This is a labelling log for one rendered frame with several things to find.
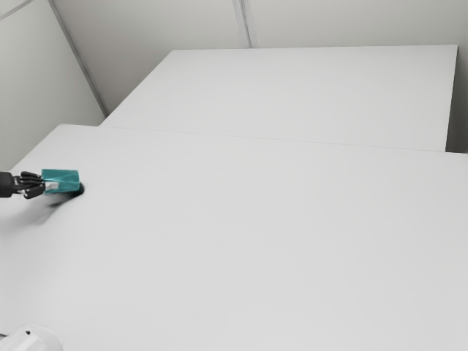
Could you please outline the teal faceted mug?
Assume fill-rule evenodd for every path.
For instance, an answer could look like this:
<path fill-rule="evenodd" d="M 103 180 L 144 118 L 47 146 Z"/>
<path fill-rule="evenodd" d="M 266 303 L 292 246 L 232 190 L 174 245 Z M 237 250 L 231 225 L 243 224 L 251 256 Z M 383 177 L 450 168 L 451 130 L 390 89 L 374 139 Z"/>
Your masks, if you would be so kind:
<path fill-rule="evenodd" d="M 42 169 L 45 194 L 81 194 L 83 192 L 77 170 Z"/>

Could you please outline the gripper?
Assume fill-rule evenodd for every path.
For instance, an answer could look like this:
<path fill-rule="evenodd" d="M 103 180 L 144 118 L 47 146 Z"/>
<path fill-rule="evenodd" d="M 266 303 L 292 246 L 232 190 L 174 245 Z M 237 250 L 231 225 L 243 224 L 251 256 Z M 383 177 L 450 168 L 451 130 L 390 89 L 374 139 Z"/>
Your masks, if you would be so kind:
<path fill-rule="evenodd" d="M 21 191 L 18 185 L 18 177 L 9 172 L 0 171 L 0 198 L 10 198 L 19 191 L 26 199 L 32 199 L 43 195 L 48 190 L 57 190 L 57 182 L 43 182 L 42 176 L 28 171 L 20 173 L 20 182 L 25 185 Z"/>

